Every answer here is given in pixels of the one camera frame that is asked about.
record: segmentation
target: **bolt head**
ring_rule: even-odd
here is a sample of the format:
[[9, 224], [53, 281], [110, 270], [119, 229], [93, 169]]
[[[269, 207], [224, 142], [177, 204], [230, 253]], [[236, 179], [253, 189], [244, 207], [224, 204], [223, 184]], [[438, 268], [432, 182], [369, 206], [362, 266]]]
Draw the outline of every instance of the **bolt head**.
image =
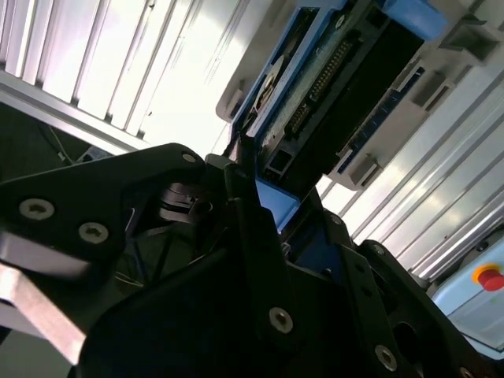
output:
[[273, 307], [270, 309], [269, 322], [277, 331], [284, 334], [291, 332], [294, 327], [291, 315], [280, 307]]
[[385, 250], [382, 246], [378, 245], [378, 244], [374, 244], [374, 249], [375, 251], [380, 255], [380, 256], [384, 256], [385, 255]]
[[466, 368], [461, 367], [460, 368], [460, 374], [462, 378], [474, 378], [473, 374]]
[[103, 224], [87, 222], [79, 227], [79, 236], [84, 242], [100, 244], [109, 238], [109, 230]]
[[340, 29], [344, 24], [345, 24], [345, 21], [346, 21], [346, 18], [347, 16], [345, 16], [344, 14], [338, 19], [338, 21], [336, 22], [336, 30]]
[[182, 154], [182, 158], [187, 161], [188, 163], [195, 163], [196, 162], [196, 157], [192, 156], [191, 154]]
[[23, 217], [34, 221], [43, 221], [53, 216], [54, 206], [41, 198], [25, 199], [19, 205], [19, 212]]

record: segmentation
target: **hole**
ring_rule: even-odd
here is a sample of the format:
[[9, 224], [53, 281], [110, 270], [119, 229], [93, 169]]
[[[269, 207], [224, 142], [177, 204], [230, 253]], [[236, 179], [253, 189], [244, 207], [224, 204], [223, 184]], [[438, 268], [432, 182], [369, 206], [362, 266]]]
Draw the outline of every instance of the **hole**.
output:
[[198, 202], [195, 205], [195, 214], [197, 216], [205, 215], [212, 211], [212, 204], [210, 202]]
[[292, 159], [291, 154], [289, 154], [283, 150], [280, 150], [276, 153], [270, 166], [271, 166], [271, 168], [275, 169], [276, 171], [282, 172], [285, 169], [285, 167], [287, 167], [287, 164], [289, 164], [291, 159]]
[[280, 180], [280, 175], [271, 169], [265, 169], [264, 178], [270, 183], [275, 183]]
[[381, 12], [378, 8], [373, 8], [369, 12], [368, 16], [365, 18], [372, 26], [380, 29], [384, 26], [385, 21], [387, 21], [387, 16]]
[[282, 313], [278, 313], [277, 315], [275, 315], [275, 318], [283, 326], [285, 326], [285, 324], [287, 324], [287, 318]]
[[434, 99], [431, 101], [431, 103], [427, 105], [425, 110], [430, 112], [432, 110], [432, 108], [434, 108], [434, 106], [439, 102], [439, 100], [441, 100], [441, 98], [443, 98], [443, 96], [448, 91], [448, 89], [449, 89], [448, 86], [445, 85], [443, 87], [443, 89], [441, 91], [439, 91], [438, 94], [434, 97]]
[[86, 228], [86, 233], [88, 235], [96, 236], [97, 238], [99, 238], [102, 235], [102, 232], [94, 227]]
[[420, 340], [417, 333], [407, 323], [399, 323], [392, 330], [399, 352], [423, 376]]
[[372, 293], [371, 293], [371, 291], [370, 291], [368, 288], [366, 288], [366, 287], [361, 287], [361, 289], [362, 289], [362, 292], [364, 293], [364, 295], [365, 295], [366, 297], [371, 297], [371, 296], [372, 296]]
[[392, 362], [392, 358], [389, 353], [382, 352], [382, 357], [384, 358], [385, 362], [390, 364]]
[[42, 205], [38, 205], [38, 204], [33, 204], [33, 205], [30, 205], [29, 207], [29, 211], [30, 213], [37, 213], [37, 214], [43, 214], [45, 213], [47, 210], [44, 206]]

